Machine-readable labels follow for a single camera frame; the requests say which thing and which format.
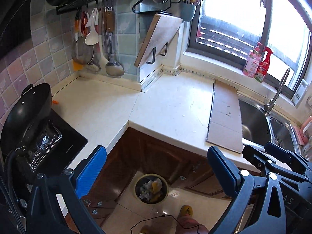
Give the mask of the yellow snack bag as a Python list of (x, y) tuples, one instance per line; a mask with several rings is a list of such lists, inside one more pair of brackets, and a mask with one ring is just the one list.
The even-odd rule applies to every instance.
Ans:
[(151, 191), (153, 194), (157, 194), (161, 191), (161, 189), (162, 189), (162, 181), (159, 178), (156, 178), (151, 183)]

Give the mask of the chrome kitchen faucet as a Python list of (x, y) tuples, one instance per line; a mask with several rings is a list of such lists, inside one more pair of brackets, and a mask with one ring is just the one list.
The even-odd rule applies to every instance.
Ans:
[(278, 97), (279, 97), (279, 95), (280, 95), (280, 93), (282, 91), (282, 88), (285, 85), (285, 82), (286, 82), (286, 80), (287, 80), (287, 78), (289, 76), (289, 73), (290, 73), (290, 68), (288, 68), (285, 71), (283, 77), (281, 78), (281, 80), (279, 82), (278, 89), (277, 89), (275, 95), (273, 96), (273, 98), (270, 99), (270, 101), (268, 103), (265, 103), (265, 105), (263, 107), (265, 113), (269, 114), (271, 112), (271, 110), (273, 109), (274, 105), (276, 104), (276, 100), (278, 99)]

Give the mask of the round trash bin yellow rim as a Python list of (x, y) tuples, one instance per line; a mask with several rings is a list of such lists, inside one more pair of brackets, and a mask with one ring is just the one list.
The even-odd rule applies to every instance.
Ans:
[(166, 180), (157, 174), (145, 174), (137, 179), (134, 195), (142, 203), (156, 205), (163, 202), (169, 193)]

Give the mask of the sink drain basket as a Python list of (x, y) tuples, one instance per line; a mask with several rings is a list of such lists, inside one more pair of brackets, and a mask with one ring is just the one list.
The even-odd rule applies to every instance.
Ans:
[(297, 150), (296, 138), (288, 123), (283, 123), (275, 118), (270, 118), (273, 142), (284, 150), (295, 152)]

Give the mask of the black gas stove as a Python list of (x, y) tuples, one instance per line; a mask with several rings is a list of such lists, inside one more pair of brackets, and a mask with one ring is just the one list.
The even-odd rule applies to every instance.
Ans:
[(59, 175), (87, 142), (87, 138), (51, 110), (47, 125), (29, 147), (27, 155), (16, 158), (19, 172), (28, 180), (34, 179), (38, 173)]

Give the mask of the flat cardboard sheet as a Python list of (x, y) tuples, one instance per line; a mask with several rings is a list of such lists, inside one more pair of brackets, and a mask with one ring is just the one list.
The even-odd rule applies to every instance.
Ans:
[(216, 80), (206, 142), (241, 154), (242, 138), (242, 118), (237, 90)]

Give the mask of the yellow slipper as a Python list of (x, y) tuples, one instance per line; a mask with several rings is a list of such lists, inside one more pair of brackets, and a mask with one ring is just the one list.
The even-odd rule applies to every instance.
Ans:
[(184, 217), (184, 216), (192, 217), (193, 216), (193, 209), (192, 209), (192, 207), (188, 206), (188, 205), (182, 206), (181, 209), (180, 209), (179, 215), (181, 217)]

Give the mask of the person's pink trousers leg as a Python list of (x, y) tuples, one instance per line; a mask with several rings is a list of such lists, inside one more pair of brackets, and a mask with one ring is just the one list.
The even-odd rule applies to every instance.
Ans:
[(189, 215), (180, 215), (176, 225), (176, 234), (180, 233), (209, 233), (209, 230)]

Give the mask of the red spray bottle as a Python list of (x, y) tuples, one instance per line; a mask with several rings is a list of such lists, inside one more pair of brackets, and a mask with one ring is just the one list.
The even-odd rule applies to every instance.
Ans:
[(264, 60), (261, 61), (258, 65), (257, 71), (255, 73), (254, 79), (259, 83), (264, 81), (264, 78), (269, 70), (270, 66), (270, 56), (273, 54), (273, 51), (269, 47), (264, 47), (264, 51), (267, 53)]

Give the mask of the black wok pan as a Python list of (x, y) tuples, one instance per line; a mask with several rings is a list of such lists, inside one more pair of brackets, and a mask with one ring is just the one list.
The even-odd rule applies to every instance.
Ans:
[(3, 125), (1, 150), (4, 155), (17, 147), (29, 147), (47, 124), (52, 105), (48, 83), (24, 88)]

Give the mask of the pink detergent bottle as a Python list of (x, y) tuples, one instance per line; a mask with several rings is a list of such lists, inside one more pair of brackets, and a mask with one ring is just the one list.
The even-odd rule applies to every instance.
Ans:
[(243, 68), (243, 74), (254, 78), (255, 73), (258, 69), (259, 63), (262, 58), (262, 52), (261, 52), (262, 43), (257, 42), (256, 47), (249, 52), (249, 55), (247, 56), (245, 66)]

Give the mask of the steel ladle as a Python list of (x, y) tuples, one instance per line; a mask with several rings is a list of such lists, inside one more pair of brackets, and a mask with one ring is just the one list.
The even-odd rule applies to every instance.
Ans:
[(110, 77), (118, 78), (124, 75), (125, 71), (123, 65), (115, 61), (115, 56), (113, 52), (113, 31), (115, 29), (115, 23), (112, 6), (108, 6), (106, 8), (104, 20), (105, 20), (106, 43), (109, 57), (109, 61), (108, 63), (106, 63), (105, 69), (107, 75), (109, 75)]

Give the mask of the strainer skimmer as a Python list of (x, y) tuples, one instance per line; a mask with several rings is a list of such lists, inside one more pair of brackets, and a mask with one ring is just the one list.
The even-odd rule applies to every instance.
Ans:
[(87, 65), (94, 57), (94, 49), (85, 43), (85, 37), (80, 34), (80, 12), (78, 11), (74, 19), (74, 42), (71, 47), (71, 56), (73, 61)]

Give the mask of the white rice spoon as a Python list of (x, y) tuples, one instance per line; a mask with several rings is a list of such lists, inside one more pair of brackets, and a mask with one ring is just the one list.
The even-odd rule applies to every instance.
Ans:
[(87, 34), (85, 38), (85, 44), (89, 46), (96, 45), (99, 42), (99, 36), (95, 29), (96, 15), (97, 15), (97, 9), (93, 8), (93, 11), (87, 23), (87, 26), (90, 27), (90, 32), (89, 34)]

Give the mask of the green utensil holder cup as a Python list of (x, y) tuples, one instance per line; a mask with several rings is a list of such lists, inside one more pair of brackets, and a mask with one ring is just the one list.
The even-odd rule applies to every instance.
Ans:
[(180, 17), (185, 22), (191, 22), (196, 12), (196, 6), (192, 4), (182, 3)]

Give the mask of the wooden cutting board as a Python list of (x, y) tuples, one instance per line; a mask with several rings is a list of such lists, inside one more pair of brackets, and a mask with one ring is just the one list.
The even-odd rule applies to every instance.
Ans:
[(137, 68), (144, 64), (152, 65), (158, 55), (165, 56), (182, 22), (175, 16), (155, 14), (134, 65)]

